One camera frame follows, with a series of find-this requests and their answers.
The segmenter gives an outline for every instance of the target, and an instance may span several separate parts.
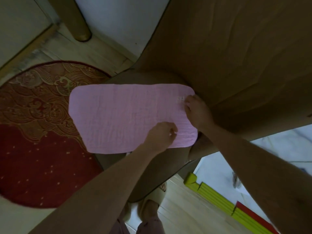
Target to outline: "chair backrest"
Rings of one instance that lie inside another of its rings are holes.
[[[248,140],[312,123],[312,0],[171,0],[134,68],[183,78]],[[206,138],[190,160],[214,152]]]

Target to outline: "pink pants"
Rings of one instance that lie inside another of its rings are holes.
[[[122,220],[124,217],[124,210],[121,212],[119,218],[113,225],[109,234],[130,234],[127,229],[126,224]],[[165,230],[163,229],[161,220],[156,217],[151,217],[146,222],[142,222],[138,226],[137,234],[165,234]]]

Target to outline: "floor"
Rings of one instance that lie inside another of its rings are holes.
[[[88,63],[112,76],[133,64],[96,36],[86,43],[77,42],[67,28],[61,25],[58,32],[40,49],[35,50],[1,79],[0,85],[35,64],[60,59]],[[168,192],[158,210],[166,233],[251,233],[242,224],[188,189],[178,175],[170,178],[167,183]],[[133,204],[131,219],[127,222],[131,234],[135,233],[140,222],[136,208],[137,205]],[[52,211],[53,209],[19,206],[0,197],[0,233],[26,234]]]
[[[312,125],[276,133],[252,143],[312,175]],[[204,182],[233,204],[239,201],[270,222],[243,185],[239,189],[233,187],[233,170],[220,152],[203,157],[194,173],[197,183]]]

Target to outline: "pink towel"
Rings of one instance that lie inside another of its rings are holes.
[[[69,114],[90,153],[133,151],[163,121],[178,128],[170,148],[188,147],[197,139],[183,107],[189,94],[193,89],[181,84],[78,86],[69,97]]]

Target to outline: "forearm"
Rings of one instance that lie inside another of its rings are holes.
[[[310,175],[218,126],[205,127],[202,132],[282,233],[310,232]]]
[[[153,157],[152,151],[140,145],[86,184],[30,233],[109,233]]]

